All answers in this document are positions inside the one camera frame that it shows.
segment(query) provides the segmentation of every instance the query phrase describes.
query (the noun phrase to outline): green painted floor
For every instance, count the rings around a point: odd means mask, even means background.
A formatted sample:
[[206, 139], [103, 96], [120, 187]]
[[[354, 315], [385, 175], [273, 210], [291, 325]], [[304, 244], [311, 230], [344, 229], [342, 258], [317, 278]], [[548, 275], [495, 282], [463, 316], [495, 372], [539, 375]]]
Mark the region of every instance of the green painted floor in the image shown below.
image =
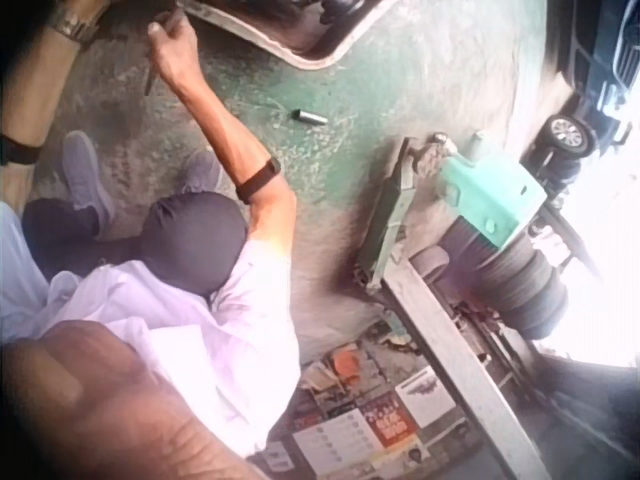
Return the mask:
[[[38, 195], [64, 196], [50, 160], [64, 133], [87, 131], [120, 209], [113, 236], [136, 233], [148, 206], [173, 191], [187, 156], [205, 145], [161, 82], [142, 95], [149, 5], [107, 12], [76, 62], [37, 172]], [[207, 79], [280, 158], [299, 197], [292, 315], [303, 358], [348, 341], [379, 313], [358, 298], [350, 268], [398, 139], [442, 130], [463, 144], [488, 129], [509, 148], [522, 146], [545, 22], [544, 0], [400, 0], [337, 65], [303, 72], [194, 21]], [[329, 124], [297, 123], [289, 118], [297, 108]], [[408, 248], [433, 243], [450, 219], [425, 185]]]

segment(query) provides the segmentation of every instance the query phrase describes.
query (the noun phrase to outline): wristwatch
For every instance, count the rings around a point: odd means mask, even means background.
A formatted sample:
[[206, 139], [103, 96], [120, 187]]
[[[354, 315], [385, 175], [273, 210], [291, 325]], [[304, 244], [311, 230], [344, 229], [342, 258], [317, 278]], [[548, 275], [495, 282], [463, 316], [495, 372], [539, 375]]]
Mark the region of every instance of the wristwatch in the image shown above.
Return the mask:
[[83, 22], [78, 18], [78, 15], [62, 3], [56, 5], [53, 14], [49, 18], [49, 26], [59, 34], [77, 43], [89, 42], [98, 30], [98, 26], [95, 23]]
[[236, 188], [236, 195], [245, 205], [249, 205], [251, 195], [269, 183], [281, 170], [278, 159], [271, 157], [267, 164], [258, 170], [253, 177]]

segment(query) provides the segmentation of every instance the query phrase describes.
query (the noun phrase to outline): red sign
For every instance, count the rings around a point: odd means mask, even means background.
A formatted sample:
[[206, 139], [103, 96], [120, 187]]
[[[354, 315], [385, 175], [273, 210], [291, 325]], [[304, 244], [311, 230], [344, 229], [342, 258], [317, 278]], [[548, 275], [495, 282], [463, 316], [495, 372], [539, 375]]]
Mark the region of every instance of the red sign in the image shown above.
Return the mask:
[[360, 407], [360, 411], [385, 448], [401, 442], [418, 429], [395, 392], [374, 398]]

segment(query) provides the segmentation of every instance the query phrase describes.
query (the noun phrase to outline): black wristband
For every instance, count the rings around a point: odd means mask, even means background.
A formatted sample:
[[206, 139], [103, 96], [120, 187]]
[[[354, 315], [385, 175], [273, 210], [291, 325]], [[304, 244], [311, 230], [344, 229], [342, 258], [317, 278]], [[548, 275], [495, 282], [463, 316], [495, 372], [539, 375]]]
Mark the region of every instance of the black wristband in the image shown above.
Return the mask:
[[11, 140], [2, 135], [2, 146], [0, 147], [0, 165], [7, 163], [19, 163], [20, 165], [33, 165], [38, 161], [40, 147], [28, 147]]
[[238, 195], [238, 198], [246, 205], [249, 205], [251, 195], [269, 183], [281, 170], [282, 168], [280, 167], [278, 159], [271, 157], [267, 164], [258, 170], [253, 177], [236, 188], [236, 195]]

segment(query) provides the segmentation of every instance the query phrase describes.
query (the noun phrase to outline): car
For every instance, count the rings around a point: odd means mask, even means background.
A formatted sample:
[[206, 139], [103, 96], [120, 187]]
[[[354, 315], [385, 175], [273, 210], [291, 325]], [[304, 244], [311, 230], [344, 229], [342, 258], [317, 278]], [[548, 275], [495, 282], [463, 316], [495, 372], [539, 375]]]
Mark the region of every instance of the car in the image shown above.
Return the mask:
[[584, 160], [624, 144], [640, 105], [640, 0], [570, 0], [560, 67], [575, 95], [541, 129], [525, 166], [557, 198]]

